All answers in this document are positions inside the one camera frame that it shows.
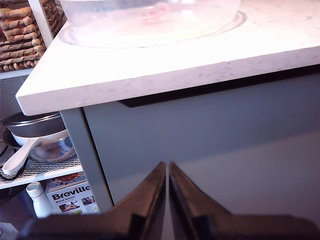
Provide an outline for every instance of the wicker basket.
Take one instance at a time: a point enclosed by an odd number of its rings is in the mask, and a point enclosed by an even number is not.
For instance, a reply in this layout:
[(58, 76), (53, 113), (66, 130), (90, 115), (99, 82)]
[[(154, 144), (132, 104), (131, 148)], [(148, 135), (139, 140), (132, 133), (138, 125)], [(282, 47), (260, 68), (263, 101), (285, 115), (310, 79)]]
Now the wicker basket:
[[(56, 36), (61, 29), (56, 3), (53, 0), (41, 0), (41, 3), (52, 34)], [(10, 4), (0, 10), (0, 27), (5, 36), (5, 40), (0, 41), (0, 72), (34, 67), (46, 49), (32, 10), (25, 4), (26, 7), (17, 9)]]

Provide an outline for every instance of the metal rack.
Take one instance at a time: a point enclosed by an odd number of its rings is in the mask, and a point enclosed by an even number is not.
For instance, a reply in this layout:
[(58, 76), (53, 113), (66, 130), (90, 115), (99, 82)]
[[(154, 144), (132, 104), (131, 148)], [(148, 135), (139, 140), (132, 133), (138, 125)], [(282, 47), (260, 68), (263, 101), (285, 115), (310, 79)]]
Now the metal rack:
[[(15, 180), (4, 181), (0, 179), (0, 189), (6, 189), (18, 185), (28, 184), (35, 181), (42, 181), (67, 174), (78, 173), (81, 171), (82, 167), (77, 157), (63, 163), (49, 165), (29, 160), (23, 173), (19, 175), (19, 177)], [(2, 169), (0, 169), (0, 173), (6, 178), (12, 177), (4, 174)]]

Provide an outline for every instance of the plastic bowl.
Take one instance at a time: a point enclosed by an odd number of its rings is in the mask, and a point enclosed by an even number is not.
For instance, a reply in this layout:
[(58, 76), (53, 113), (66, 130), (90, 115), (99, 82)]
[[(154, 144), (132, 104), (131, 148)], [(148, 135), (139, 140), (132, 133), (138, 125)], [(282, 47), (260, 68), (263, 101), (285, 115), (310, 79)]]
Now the plastic bowl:
[(241, 0), (61, 0), (77, 41), (149, 47), (215, 33)]

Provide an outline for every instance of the breville box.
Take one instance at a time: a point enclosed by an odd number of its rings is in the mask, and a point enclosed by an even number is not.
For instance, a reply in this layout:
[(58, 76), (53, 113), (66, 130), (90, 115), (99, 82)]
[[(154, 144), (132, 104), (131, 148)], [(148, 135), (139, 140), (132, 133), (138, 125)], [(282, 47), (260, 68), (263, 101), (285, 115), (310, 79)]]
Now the breville box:
[(83, 171), (49, 179), (45, 193), (58, 214), (99, 213)]

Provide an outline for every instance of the cabinet door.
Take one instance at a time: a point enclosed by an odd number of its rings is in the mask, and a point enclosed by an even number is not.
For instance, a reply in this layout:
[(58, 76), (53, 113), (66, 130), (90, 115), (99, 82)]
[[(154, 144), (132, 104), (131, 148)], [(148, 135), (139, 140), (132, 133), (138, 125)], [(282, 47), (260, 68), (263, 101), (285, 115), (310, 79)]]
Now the cabinet door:
[(84, 108), (114, 202), (174, 161), (234, 213), (320, 225), (320, 75), (128, 108)]

